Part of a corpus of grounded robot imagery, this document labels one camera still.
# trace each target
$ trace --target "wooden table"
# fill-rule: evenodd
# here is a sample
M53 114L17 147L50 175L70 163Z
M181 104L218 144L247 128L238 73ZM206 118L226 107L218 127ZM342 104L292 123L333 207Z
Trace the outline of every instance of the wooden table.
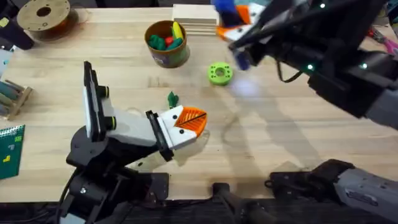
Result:
M213 182L228 182L240 196L271 197L263 186L275 170L310 170L335 158L398 180L398 132L357 120L310 89L307 77L283 84L273 59L248 72L235 69L228 86L210 85L213 62L236 68L226 44L214 37L189 37L191 56L176 69L157 66L144 43L145 30L172 17L171 8L89 9L66 39L17 50L3 78L34 89L13 122L26 124L21 169L0 180L0 202L55 201L73 171L65 162L70 140L85 123L83 61L109 85L113 106L132 113L167 110L170 91L186 106L208 112L206 131L195 144L165 163L159 154L131 164L168 172L170 198L207 198ZM393 37L389 28L382 31ZM368 49L383 49L372 41ZM284 67L284 75L295 70Z

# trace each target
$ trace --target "wooden stand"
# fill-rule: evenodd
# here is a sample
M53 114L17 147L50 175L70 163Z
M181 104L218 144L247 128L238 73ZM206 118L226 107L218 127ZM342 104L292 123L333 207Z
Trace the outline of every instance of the wooden stand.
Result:
M13 83L12 81L6 80L6 83L13 85L15 87L18 87L18 89L20 89L21 91L19 92L19 96L18 99L13 101L12 106L9 107L9 114L5 117L3 117L6 120L12 120L14 119L15 115L18 114L21 106L25 103L25 101L28 99L29 94L32 92L32 88L31 87L23 87L20 86L16 83Z

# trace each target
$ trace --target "green gear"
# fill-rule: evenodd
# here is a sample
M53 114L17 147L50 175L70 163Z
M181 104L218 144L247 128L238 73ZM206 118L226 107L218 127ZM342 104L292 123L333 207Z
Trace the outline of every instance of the green gear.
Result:
M225 62L216 62L207 70L207 77L214 85L227 85L233 77L232 68Z

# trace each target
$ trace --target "wooden block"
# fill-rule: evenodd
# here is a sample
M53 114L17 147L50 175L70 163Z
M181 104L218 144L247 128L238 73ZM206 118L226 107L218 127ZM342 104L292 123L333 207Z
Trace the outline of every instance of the wooden block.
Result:
M209 32L209 33L214 33L216 34L216 29L214 28L185 28L186 32Z
M213 29L216 28L216 24L182 23L182 22L179 22L179 24L184 28L186 27L197 27L197 28L202 27L202 28L213 28Z
M21 93L18 100L16 101L15 105L10 108L8 116L6 116L4 119L7 119L7 120L14 119L15 115L18 114L19 109L25 103L25 101L27 100L27 98L31 92L32 92L32 88L26 87L23 90L23 92Z
M209 36L214 36L214 35L216 35L216 33L211 33L211 32L194 32L194 31L191 31L191 32L187 32L187 35L195 35L195 36L206 36L206 37L209 37Z
M213 24L219 23L220 17L213 5L174 4L172 20L178 23Z

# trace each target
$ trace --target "spool of filament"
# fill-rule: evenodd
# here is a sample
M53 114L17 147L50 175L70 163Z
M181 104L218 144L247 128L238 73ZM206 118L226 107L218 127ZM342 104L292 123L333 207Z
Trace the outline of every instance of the spool of filament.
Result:
M67 0L31 0L20 9L17 21L37 40L56 40L72 31L78 14Z

